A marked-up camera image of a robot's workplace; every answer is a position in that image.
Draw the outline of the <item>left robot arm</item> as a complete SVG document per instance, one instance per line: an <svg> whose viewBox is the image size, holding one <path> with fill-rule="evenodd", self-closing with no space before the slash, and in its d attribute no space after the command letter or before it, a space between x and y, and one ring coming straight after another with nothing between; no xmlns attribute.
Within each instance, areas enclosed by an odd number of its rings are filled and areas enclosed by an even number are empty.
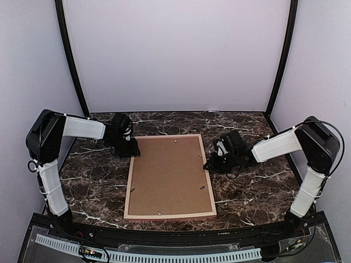
<svg viewBox="0 0 351 263"><path fill-rule="evenodd" d="M49 211L57 217L70 210L58 169L61 142L65 137L101 140L118 158L140 156L138 142L133 137L133 123L126 114L116 113L111 120L101 122L43 110L26 137L26 146L35 164L33 171L39 176L41 193Z"/></svg>

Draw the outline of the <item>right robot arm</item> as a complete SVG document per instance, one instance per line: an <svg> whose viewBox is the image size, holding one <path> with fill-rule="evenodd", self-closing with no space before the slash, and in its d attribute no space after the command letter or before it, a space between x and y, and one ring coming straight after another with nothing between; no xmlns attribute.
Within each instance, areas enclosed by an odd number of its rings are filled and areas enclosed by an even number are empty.
<svg viewBox="0 0 351 263"><path fill-rule="evenodd" d="M220 136L213 143L214 152L203 168L228 174L234 168L249 168L276 157L295 152L304 154L307 169L299 191L292 202L289 217L280 225L280 233L291 238L301 229L299 219L320 198L327 180L340 165L346 144L340 130L333 124L314 116L278 132L255 144L248 144L238 130Z"/></svg>

